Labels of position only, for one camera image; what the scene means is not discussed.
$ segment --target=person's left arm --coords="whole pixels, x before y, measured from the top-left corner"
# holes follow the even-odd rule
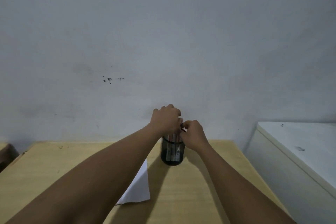
[[[150,123],[90,156],[7,223],[103,223],[160,137],[180,129],[173,105],[155,109]]]

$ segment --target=wall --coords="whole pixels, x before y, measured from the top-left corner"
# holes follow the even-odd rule
[[[258,120],[336,120],[336,0],[0,4],[0,134],[16,145],[125,136],[168,103],[241,149]]]

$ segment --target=pen holder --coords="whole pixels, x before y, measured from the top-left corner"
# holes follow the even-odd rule
[[[172,134],[162,137],[161,159],[169,166],[177,166],[183,161],[184,143],[179,135]]]

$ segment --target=person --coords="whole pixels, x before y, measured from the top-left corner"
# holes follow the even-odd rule
[[[103,223],[156,142],[180,131],[208,169],[232,224],[295,223],[211,147],[202,126],[179,118],[172,104],[154,109],[148,125],[90,156],[32,200],[7,223]]]

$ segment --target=paper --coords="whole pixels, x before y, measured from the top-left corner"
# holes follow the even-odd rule
[[[117,205],[129,202],[142,202],[151,198],[148,186],[147,160],[142,164],[135,178],[121,196]]]

